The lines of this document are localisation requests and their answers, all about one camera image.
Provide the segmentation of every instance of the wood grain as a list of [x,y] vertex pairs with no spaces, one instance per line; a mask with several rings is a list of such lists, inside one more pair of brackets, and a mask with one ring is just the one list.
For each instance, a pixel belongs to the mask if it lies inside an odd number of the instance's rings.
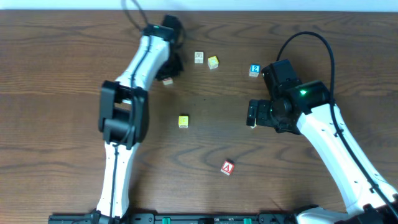
[[[148,12],[159,23],[167,12]],[[336,100],[363,151],[398,187],[398,14],[169,12],[188,38],[185,71],[154,83],[150,128],[134,160],[131,203],[160,213],[343,211],[340,193],[303,136],[245,126],[250,99],[268,98],[248,76],[292,34],[323,35],[336,58]],[[127,67],[139,33],[121,11],[0,11],[0,223],[45,223],[53,212],[96,207],[104,174],[99,87]],[[194,51],[220,67],[193,63]],[[303,81],[330,83],[328,55],[311,37],[285,50]],[[190,115],[190,127],[177,118]],[[225,159],[236,168],[220,172]]]

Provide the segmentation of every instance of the white block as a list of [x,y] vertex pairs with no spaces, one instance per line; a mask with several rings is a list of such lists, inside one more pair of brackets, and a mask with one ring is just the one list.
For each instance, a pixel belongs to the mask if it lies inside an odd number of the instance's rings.
[[195,52],[195,63],[203,63],[205,54],[203,52]]
[[214,69],[218,67],[218,59],[216,56],[212,56],[207,59],[207,64],[210,69]]
[[258,77],[260,74],[260,65],[252,64],[249,70],[249,76],[251,77]]
[[171,84],[173,84],[173,79],[172,78],[163,79],[163,85],[171,85]]

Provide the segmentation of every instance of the small wooden block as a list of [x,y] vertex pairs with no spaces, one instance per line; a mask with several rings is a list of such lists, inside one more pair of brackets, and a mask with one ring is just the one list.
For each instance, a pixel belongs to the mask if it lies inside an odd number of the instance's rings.
[[223,166],[221,167],[221,171],[226,174],[226,175],[231,175],[232,174],[232,170],[234,170],[235,165],[225,161]]
[[171,84],[173,84],[173,79],[172,78],[163,79],[163,85],[171,85]]
[[203,63],[204,55],[203,52],[195,52],[195,63]]
[[178,117],[178,126],[180,128],[187,128],[188,127],[188,116],[179,116]]
[[207,64],[209,65],[210,69],[214,69],[218,67],[218,59],[216,56],[212,56],[209,59],[207,59]]
[[258,77],[260,74],[260,65],[252,64],[250,66],[249,76],[251,77]]

